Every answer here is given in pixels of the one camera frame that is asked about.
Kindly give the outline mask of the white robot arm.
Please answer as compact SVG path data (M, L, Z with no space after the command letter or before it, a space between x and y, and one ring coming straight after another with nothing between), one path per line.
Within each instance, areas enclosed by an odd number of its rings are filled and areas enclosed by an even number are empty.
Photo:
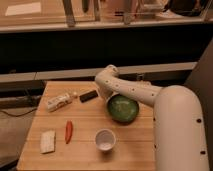
M123 80L114 65L95 82L104 98L116 92L153 108L156 171L210 171L202 105L192 90Z

